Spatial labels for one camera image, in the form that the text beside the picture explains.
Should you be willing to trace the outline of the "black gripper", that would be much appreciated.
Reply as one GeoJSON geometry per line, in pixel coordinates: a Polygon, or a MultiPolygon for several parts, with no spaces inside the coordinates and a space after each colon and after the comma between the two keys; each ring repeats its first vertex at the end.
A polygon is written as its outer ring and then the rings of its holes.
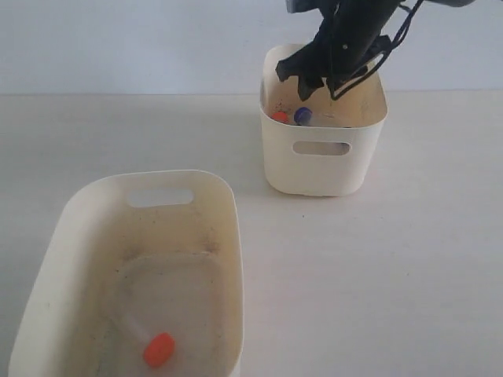
{"type": "Polygon", "coordinates": [[[279,60],[281,82],[298,77],[301,101],[326,85],[338,89],[369,60],[367,50],[397,10],[398,1],[319,1],[323,21],[311,42],[279,60]]]}

